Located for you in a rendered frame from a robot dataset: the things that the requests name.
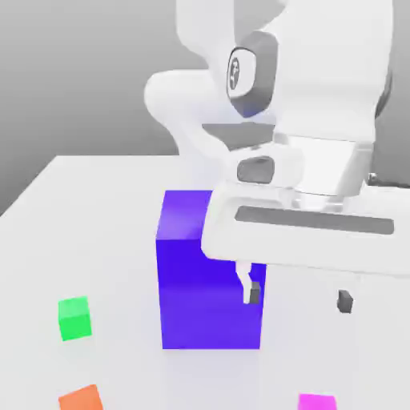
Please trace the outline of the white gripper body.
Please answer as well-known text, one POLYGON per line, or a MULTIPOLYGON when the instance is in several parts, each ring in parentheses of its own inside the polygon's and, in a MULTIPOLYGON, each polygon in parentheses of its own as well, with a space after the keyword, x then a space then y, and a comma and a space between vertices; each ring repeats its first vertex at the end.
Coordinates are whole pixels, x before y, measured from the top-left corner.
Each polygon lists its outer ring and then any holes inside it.
POLYGON ((324 213, 283 208, 284 191, 254 195, 230 186, 212 193, 208 258, 410 277, 410 189, 363 186, 324 213))

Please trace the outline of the small magenta cube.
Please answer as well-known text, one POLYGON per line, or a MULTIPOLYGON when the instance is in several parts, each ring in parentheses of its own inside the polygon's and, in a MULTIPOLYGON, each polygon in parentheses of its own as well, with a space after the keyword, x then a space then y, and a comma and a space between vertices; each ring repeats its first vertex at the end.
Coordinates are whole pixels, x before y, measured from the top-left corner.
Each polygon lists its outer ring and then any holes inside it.
POLYGON ((336 398, 329 395, 300 394, 297 410, 337 410, 336 398))

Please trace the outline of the small orange cube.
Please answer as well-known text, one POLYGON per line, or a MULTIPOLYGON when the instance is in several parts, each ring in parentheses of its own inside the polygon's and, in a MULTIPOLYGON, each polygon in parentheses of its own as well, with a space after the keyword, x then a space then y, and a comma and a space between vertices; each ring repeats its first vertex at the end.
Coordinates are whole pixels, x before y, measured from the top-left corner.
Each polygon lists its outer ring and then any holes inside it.
POLYGON ((95 384, 60 396, 58 404, 60 410, 104 410, 95 384))

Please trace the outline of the small green cube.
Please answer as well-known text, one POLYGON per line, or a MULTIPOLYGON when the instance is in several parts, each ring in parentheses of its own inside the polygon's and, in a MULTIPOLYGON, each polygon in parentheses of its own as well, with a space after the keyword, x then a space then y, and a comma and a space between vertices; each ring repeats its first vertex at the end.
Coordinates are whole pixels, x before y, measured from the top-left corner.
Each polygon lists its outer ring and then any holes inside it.
POLYGON ((58 325, 63 341, 92 335, 90 309, 85 296, 58 302, 58 325))

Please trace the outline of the large blue box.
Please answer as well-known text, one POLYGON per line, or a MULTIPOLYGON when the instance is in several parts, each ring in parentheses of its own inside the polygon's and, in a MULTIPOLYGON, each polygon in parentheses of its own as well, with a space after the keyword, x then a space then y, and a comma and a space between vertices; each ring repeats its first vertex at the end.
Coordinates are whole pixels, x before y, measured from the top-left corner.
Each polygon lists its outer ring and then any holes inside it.
POLYGON ((231 261, 208 259, 201 236, 209 191, 167 190, 155 238, 165 349, 258 349, 266 267, 255 264, 250 304, 231 261))

